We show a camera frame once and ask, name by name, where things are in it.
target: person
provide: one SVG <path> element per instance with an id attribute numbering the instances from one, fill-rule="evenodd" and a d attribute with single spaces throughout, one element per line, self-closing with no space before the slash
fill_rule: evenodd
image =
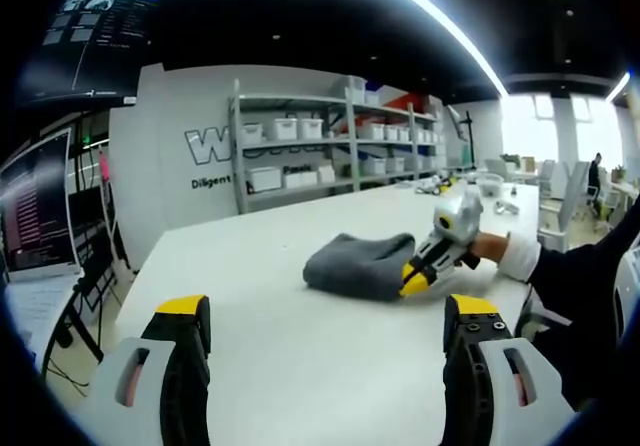
<path id="1" fill-rule="evenodd" d="M 640 200 L 597 244 L 566 253 L 545 249 L 518 234 L 480 233 L 471 252 L 530 283 L 543 306 L 572 321 L 537 333 L 533 344 L 562 376 L 562 392 L 576 409 L 599 396 L 618 343 L 614 285 L 618 265 L 640 233 Z"/>
<path id="2" fill-rule="evenodd" d="M 602 161 L 602 155 L 600 153 L 597 153 L 595 159 L 591 161 L 591 166 L 589 166 L 588 191 L 589 194 L 593 194 L 593 209 L 595 210 L 598 218 L 600 217 L 600 212 L 602 211 L 602 205 L 598 200 L 598 195 L 600 194 L 600 175 L 598 172 L 600 161 Z"/>

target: white tabletop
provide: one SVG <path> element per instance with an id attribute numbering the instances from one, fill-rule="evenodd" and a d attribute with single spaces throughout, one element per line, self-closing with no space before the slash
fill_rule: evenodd
<path id="1" fill-rule="evenodd" d="M 632 184 L 627 182 L 611 183 L 611 188 L 615 189 L 616 191 L 620 191 L 623 194 L 626 194 L 632 199 L 636 199 L 640 194 L 637 188 L 635 188 Z"/>
<path id="2" fill-rule="evenodd" d="M 520 215 L 497 216 L 494 200 L 483 200 L 482 230 L 536 237 L 537 188 L 517 189 L 508 197 Z M 389 186 L 167 232 L 133 284 L 116 336 L 139 336 L 163 301 L 209 296 L 213 444 L 438 444 L 444 296 L 485 296 L 513 330 L 526 287 L 483 260 L 423 295 L 382 304 L 310 290 L 302 269 L 342 232 L 367 239 L 410 232 L 421 242 L 439 201 Z"/>
<path id="3" fill-rule="evenodd" d="M 517 169 L 515 171 L 509 171 L 509 177 L 512 179 L 520 179 L 520 180 L 531 180 L 536 179 L 538 177 L 538 173 L 536 171 L 524 171 L 522 169 Z"/>

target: window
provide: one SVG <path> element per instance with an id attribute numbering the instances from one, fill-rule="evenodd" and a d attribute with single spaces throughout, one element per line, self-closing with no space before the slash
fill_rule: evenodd
<path id="1" fill-rule="evenodd" d="M 600 165 L 607 171 L 622 164 L 622 140 L 615 106 L 601 98 L 571 98 L 576 118 L 578 158 L 592 161 L 602 154 Z"/>
<path id="2" fill-rule="evenodd" d="M 558 135 L 551 97 L 545 94 L 509 96 L 501 101 L 504 152 L 558 160 Z"/>

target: metal shelving unit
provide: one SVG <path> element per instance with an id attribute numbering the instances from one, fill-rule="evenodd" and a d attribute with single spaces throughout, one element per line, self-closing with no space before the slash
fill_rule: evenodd
<path id="1" fill-rule="evenodd" d="M 389 179 L 406 178 L 407 176 L 414 176 L 414 171 L 403 171 L 402 173 L 388 173 L 382 176 L 363 176 L 360 178 L 360 184 L 375 183 L 377 181 L 385 181 Z"/>
<path id="2" fill-rule="evenodd" d="M 298 140 L 298 141 L 267 141 L 258 145 L 242 144 L 242 121 L 243 113 L 298 113 L 310 112 L 320 115 L 324 119 L 325 130 L 329 130 L 330 115 L 343 114 L 347 122 L 346 137 L 323 138 L 318 140 Z M 358 139 L 356 137 L 356 114 L 368 115 L 370 117 L 404 119 L 407 121 L 411 141 L 378 141 L 368 139 Z M 258 201 L 287 197 L 293 194 L 310 191 L 333 190 L 334 188 L 352 188 L 353 191 L 360 191 L 360 185 L 365 183 L 390 181 L 394 179 L 419 179 L 421 174 L 435 171 L 426 169 L 420 171 L 407 170 L 402 173 L 389 173 L 381 176 L 361 176 L 360 164 L 358 161 L 359 146 L 385 146 L 388 155 L 392 156 L 398 146 L 410 146 L 413 163 L 417 164 L 419 146 L 435 146 L 433 143 L 418 144 L 416 142 L 417 123 L 429 124 L 438 121 L 437 118 L 429 114 L 419 114 L 413 111 L 413 105 L 409 104 L 407 111 L 385 106 L 354 104 L 350 90 L 347 89 L 345 98 L 324 97 L 324 96 L 302 96 L 302 95 L 276 95 L 276 94 L 240 94 L 240 83 L 238 80 L 234 84 L 234 95 L 229 99 L 229 124 L 232 140 L 232 161 L 236 175 L 236 199 L 240 213 L 251 211 L 251 204 Z M 245 151 L 272 150 L 279 148 L 299 148 L 305 146 L 318 146 L 325 148 L 325 154 L 332 158 L 332 148 L 349 148 L 349 163 L 351 166 L 351 178 L 337 178 L 334 183 L 316 184 L 313 186 L 303 186 L 295 189 L 277 189 L 264 191 L 249 195 L 246 188 L 246 166 Z"/>
<path id="3" fill-rule="evenodd" d="M 322 145 L 342 145 L 349 144 L 348 139 L 343 138 L 325 138 L 325 139 L 313 139 L 313 140 L 298 140 L 298 141 L 265 141 L 260 144 L 252 144 L 250 146 L 244 146 L 243 151 L 256 151 L 258 149 L 278 149 L 278 148 L 302 148 L 305 146 L 322 146 Z"/>
<path id="4" fill-rule="evenodd" d="M 353 185 L 353 181 L 350 179 L 337 179 L 333 183 L 319 183 L 319 184 L 314 184 L 313 186 L 302 186 L 300 188 L 294 188 L 294 189 L 282 188 L 282 189 L 274 189 L 271 191 L 263 191 L 261 193 L 248 195 L 248 199 L 249 199 L 249 202 L 252 203 L 255 201 L 263 201 L 265 199 L 282 198 L 285 196 L 291 196 L 292 194 L 308 193 L 310 191 L 322 191 L 324 189 L 340 188 L 340 187 L 346 187 L 346 186 L 352 186 L 352 185 Z"/>

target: floor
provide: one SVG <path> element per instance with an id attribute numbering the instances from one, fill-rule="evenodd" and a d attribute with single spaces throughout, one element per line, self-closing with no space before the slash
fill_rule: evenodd
<path id="1" fill-rule="evenodd" d="M 559 207 L 558 201 L 543 201 L 544 204 Z M 546 217 L 541 213 L 540 224 L 545 226 L 549 224 L 552 228 L 556 227 L 553 220 Z M 601 239 L 604 235 L 604 231 L 600 230 L 595 232 L 595 222 L 591 217 L 585 220 L 572 219 L 569 227 L 569 244 L 571 247 L 577 247 L 583 244 L 595 243 Z M 114 292 L 118 299 L 124 301 L 129 291 L 130 284 L 118 284 L 114 288 Z M 102 338 L 101 347 L 103 351 L 109 351 L 114 346 L 114 338 L 112 335 L 113 324 L 119 311 L 119 306 L 115 298 L 110 297 L 105 301 L 103 312 L 103 324 L 102 324 Z M 97 338 L 98 327 L 96 324 L 90 326 L 89 331 L 94 338 Z M 75 330 L 71 329 L 74 335 L 73 344 L 67 348 L 62 349 L 57 344 L 54 346 L 52 359 L 55 364 L 78 383 L 88 383 L 91 379 L 91 374 L 94 371 L 97 362 L 86 348 L 81 339 L 75 334 Z M 63 379 L 55 374 L 49 372 L 47 374 L 47 384 L 51 390 L 58 397 L 60 402 L 67 408 L 67 410 L 74 409 L 78 403 L 82 400 L 81 394 L 71 385 L 69 381 Z M 87 392 L 86 387 L 79 387 L 81 391 Z"/>

